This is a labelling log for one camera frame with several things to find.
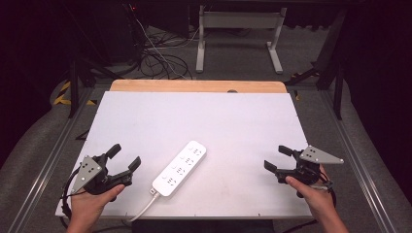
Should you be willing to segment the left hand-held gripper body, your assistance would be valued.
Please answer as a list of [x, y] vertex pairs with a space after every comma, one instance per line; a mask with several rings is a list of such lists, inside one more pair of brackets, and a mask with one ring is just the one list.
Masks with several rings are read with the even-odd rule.
[[132, 185], [133, 164], [116, 175], [110, 175], [106, 164], [109, 158], [113, 158], [111, 153], [103, 153], [99, 156], [86, 156], [81, 162], [77, 178], [71, 188], [71, 194], [77, 193], [82, 188], [90, 194], [102, 194], [113, 187], [123, 184]]

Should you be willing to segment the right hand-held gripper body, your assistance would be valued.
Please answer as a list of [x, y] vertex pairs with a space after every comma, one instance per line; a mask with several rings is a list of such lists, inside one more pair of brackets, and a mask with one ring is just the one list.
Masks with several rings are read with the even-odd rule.
[[296, 161], [295, 168], [292, 170], [277, 168], [274, 174], [278, 179], [278, 183], [285, 183], [286, 177], [291, 176], [304, 184], [312, 185], [321, 178], [321, 164], [344, 163], [343, 158], [336, 157], [313, 146], [308, 146], [305, 150], [292, 151], [292, 157]]

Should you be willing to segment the person's left hand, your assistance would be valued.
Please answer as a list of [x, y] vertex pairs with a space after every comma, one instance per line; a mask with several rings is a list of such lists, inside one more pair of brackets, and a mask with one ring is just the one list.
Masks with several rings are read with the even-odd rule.
[[125, 189], [123, 184], [119, 184], [110, 190], [93, 195], [88, 192], [71, 197], [72, 217], [70, 222], [81, 222], [87, 224], [91, 232], [97, 220], [100, 218], [105, 206], [115, 199]]

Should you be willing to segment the person's right hand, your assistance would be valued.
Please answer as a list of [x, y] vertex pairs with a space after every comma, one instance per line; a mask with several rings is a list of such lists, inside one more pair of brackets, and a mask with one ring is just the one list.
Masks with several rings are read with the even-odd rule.
[[336, 211], [332, 197], [327, 190], [315, 189], [291, 176], [286, 177], [286, 182], [303, 196], [312, 216], [319, 223], [326, 223], [335, 216]]

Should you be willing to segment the white power strip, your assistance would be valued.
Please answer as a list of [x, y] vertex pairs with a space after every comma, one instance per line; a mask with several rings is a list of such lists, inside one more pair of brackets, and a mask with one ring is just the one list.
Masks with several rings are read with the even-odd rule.
[[206, 148], [196, 142], [188, 142], [173, 160], [154, 179], [152, 188], [155, 194], [163, 197], [172, 195], [189, 177], [206, 155]]

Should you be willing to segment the yellow black hazard tape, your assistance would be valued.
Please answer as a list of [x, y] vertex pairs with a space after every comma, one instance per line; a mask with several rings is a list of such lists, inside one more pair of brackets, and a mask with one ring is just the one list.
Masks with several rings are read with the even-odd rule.
[[[71, 85], [71, 82], [66, 80], [66, 82], [64, 83], [64, 85], [61, 87], [60, 91], [57, 94], [57, 97], [54, 99], [53, 104], [54, 105], [71, 105], [71, 100], [70, 99], [66, 99], [64, 96], [67, 93], [67, 91], [69, 90], [69, 87]], [[96, 106], [98, 103], [98, 100], [87, 100], [86, 104], [90, 105], [90, 106]]]

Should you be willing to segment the black metal stand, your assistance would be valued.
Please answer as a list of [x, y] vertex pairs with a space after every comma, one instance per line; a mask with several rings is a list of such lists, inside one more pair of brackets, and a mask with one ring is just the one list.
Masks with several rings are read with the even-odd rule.
[[95, 77], [91, 74], [91, 69], [101, 73], [104, 77], [119, 80], [120, 76], [110, 71], [98, 63], [84, 57], [78, 57], [71, 61], [69, 68], [69, 81], [71, 91], [71, 107], [69, 117], [72, 118], [80, 108], [79, 82], [85, 87], [94, 87]]
[[319, 79], [316, 82], [318, 90], [328, 90], [332, 82], [335, 82], [334, 95], [332, 109], [336, 115], [336, 118], [341, 120], [341, 100], [343, 91], [343, 75], [342, 67], [339, 59], [336, 57], [336, 45], [339, 40], [340, 31], [344, 24], [347, 11], [342, 9], [338, 12], [335, 20], [333, 21], [329, 32], [326, 35], [326, 40], [321, 48], [317, 60], [314, 62], [313, 67], [302, 74], [292, 75], [289, 81], [285, 82], [286, 86], [293, 86], [300, 83], [311, 76], [319, 75]]

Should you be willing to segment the person's dark clothing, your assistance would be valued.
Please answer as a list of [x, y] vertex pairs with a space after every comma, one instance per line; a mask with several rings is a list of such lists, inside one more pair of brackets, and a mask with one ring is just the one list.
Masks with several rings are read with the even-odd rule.
[[136, 220], [132, 233], [275, 233], [271, 220]]

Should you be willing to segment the light wooden table board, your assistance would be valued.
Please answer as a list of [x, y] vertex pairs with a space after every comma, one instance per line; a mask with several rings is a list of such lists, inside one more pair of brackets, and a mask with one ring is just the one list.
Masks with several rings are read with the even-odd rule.
[[287, 93], [281, 82], [196, 81], [196, 80], [116, 80], [111, 91], [132, 92], [234, 92]]

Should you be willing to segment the aluminium floor rail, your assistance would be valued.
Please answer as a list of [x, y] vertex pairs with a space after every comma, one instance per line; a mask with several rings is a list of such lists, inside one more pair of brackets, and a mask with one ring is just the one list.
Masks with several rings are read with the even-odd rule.
[[58, 135], [51, 152], [48, 154], [47, 160], [44, 163], [40, 172], [35, 176], [34, 183], [32, 184], [28, 194], [26, 195], [23, 204], [20, 206], [13, 223], [9, 227], [7, 233], [21, 233], [25, 228], [28, 220], [30, 219], [35, 207], [37, 206], [48, 182], [52, 176], [52, 173], [62, 155], [62, 151], [65, 148], [69, 135], [73, 130], [73, 127], [79, 118], [88, 98], [90, 97], [93, 89], [87, 87], [81, 94], [78, 102], [79, 107], [73, 113], [71, 117], [68, 117], [64, 121], [62, 131]]
[[351, 164], [351, 167], [354, 170], [362, 193], [365, 196], [368, 206], [373, 213], [381, 232], [398, 233], [386, 208], [384, 207], [375, 182], [372, 180], [370, 173], [367, 171], [367, 168], [358, 157], [357, 150], [355, 149], [349, 135], [347, 134], [343, 120], [337, 117], [337, 114], [333, 109], [332, 98], [324, 90], [320, 91], [320, 96], [328, 112], [330, 113], [335, 126], [337, 127], [339, 137], [343, 141], [345, 151], [347, 152], [347, 161]]

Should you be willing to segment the white metal desk frame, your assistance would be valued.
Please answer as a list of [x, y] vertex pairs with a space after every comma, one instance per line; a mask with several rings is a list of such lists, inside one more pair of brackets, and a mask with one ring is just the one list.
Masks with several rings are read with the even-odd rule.
[[278, 53], [277, 43], [280, 37], [282, 26], [287, 15], [287, 8], [281, 8], [275, 13], [242, 13], [242, 12], [213, 12], [206, 11], [205, 6], [199, 7], [199, 27], [198, 46], [195, 71], [202, 73], [205, 59], [205, 35], [206, 28], [251, 28], [251, 29], [273, 29], [274, 36], [266, 43], [272, 65], [279, 75], [283, 73]]

